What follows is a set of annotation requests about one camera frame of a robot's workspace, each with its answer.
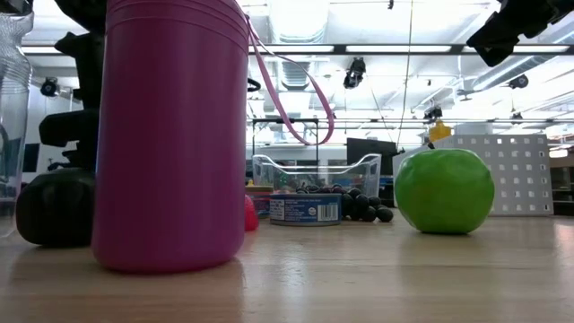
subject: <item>yellow object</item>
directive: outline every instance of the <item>yellow object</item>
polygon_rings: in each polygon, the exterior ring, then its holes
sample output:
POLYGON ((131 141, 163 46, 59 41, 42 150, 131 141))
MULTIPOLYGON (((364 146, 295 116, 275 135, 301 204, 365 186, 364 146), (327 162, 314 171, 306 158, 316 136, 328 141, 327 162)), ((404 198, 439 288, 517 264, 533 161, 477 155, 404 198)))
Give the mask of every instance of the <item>yellow object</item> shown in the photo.
POLYGON ((429 140, 431 143, 452 135, 452 128, 445 126, 442 121, 437 121, 437 125, 429 129, 429 140))

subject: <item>blue label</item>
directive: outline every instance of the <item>blue label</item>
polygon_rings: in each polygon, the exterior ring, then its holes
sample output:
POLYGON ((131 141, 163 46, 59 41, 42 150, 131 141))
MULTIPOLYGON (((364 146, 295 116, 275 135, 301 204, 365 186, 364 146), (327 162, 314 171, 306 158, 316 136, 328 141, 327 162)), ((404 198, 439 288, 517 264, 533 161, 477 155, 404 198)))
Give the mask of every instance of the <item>blue label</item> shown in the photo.
POLYGON ((332 223, 342 220, 340 195, 277 195, 269 203, 271 220, 332 223))

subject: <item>pink water bottle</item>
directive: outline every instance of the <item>pink water bottle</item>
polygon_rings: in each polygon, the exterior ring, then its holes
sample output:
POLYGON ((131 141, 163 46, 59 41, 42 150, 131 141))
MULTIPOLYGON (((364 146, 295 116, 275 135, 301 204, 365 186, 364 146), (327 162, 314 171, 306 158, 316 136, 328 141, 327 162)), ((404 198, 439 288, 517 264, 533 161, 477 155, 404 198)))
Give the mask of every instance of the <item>pink water bottle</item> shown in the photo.
POLYGON ((243 242, 248 26, 234 0, 108 0, 92 248, 216 266, 243 242))

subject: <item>green apple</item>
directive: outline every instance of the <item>green apple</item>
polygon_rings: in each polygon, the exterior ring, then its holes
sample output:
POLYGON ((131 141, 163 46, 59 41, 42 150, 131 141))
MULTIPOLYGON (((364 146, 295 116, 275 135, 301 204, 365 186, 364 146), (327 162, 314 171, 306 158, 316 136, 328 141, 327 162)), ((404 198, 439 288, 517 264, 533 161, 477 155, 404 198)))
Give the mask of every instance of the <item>green apple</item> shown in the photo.
POLYGON ((419 231, 465 234, 486 220, 494 201, 494 182, 475 153, 434 149, 403 160, 395 197, 403 216, 419 231))

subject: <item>red object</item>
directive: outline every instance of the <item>red object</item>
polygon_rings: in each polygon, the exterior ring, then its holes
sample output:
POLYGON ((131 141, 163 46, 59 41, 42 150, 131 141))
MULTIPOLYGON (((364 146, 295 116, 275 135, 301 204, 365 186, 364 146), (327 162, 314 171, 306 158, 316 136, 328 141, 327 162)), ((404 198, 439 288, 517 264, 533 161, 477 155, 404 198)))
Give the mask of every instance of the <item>red object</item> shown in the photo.
POLYGON ((254 231, 259 227, 259 219, 255 212, 255 206, 249 196, 245 196, 245 231, 254 231))

